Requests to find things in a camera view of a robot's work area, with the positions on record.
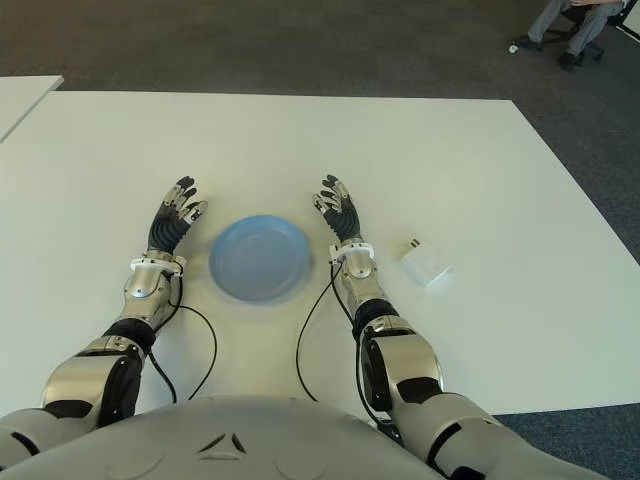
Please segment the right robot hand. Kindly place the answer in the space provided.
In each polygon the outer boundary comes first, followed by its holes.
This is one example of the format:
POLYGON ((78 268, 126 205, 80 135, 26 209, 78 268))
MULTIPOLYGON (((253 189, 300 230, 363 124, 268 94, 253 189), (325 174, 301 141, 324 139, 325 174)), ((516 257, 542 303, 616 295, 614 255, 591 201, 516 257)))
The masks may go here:
POLYGON ((356 206, 346 186, 334 175, 322 180, 323 189, 313 195, 313 205, 341 243, 362 240, 356 206))

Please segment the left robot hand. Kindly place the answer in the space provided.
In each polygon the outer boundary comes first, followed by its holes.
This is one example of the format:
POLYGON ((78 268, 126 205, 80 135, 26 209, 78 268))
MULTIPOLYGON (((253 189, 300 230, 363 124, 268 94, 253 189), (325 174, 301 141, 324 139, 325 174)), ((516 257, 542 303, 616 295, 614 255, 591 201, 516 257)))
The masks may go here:
POLYGON ((206 212, 206 201, 189 200, 197 193, 190 176, 179 179, 167 192, 151 222, 147 249, 173 255, 192 225, 206 212))

